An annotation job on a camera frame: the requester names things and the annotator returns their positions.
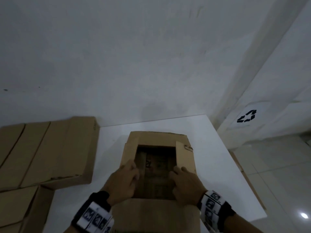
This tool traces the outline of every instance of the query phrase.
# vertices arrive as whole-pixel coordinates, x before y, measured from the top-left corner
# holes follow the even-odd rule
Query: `left hand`
[[[109,193],[108,204],[113,206],[134,195],[136,182],[139,179],[139,171],[133,160],[127,161],[108,178],[101,189]]]

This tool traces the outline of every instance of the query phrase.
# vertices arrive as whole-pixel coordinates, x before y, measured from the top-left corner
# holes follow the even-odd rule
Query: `item inside box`
[[[140,178],[133,198],[174,200],[174,182],[168,174],[176,165],[176,148],[138,146],[135,163]]]

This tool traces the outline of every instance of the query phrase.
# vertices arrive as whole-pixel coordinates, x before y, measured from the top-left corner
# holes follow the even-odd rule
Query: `wristband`
[[[73,218],[71,225],[81,233],[108,233],[114,224],[107,203],[109,194],[100,191],[91,194]]]
[[[215,232],[223,232],[225,220],[235,214],[231,205],[212,190],[203,195],[197,206],[200,207],[201,220],[209,231],[212,228]]]

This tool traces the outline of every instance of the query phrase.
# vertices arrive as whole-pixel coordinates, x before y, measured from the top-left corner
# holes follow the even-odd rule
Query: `white wall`
[[[273,1],[0,0],[0,125],[209,116]]]
[[[311,1],[258,72],[218,129],[227,148],[246,141],[299,133],[311,128]],[[228,129],[250,103],[270,101],[269,108],[239,129]]]
[[[234,151],[263,204],[267,218],[252,222],[264,233],[311,229],[311,148],[298,136],[243,145]]]

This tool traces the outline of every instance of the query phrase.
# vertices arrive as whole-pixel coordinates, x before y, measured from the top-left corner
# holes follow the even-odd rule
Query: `white table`
[[[196,171],[207,189],[219,192],[248,221],[266,217],[255,195],[234,163],[206,115],[102,127],[92,183],[55,192],[44,233],[61,233],[92,192],[104,185],[120,165],[131,131],[181,133],[193,147]],[[207,232],[201,223],[201,232]]]

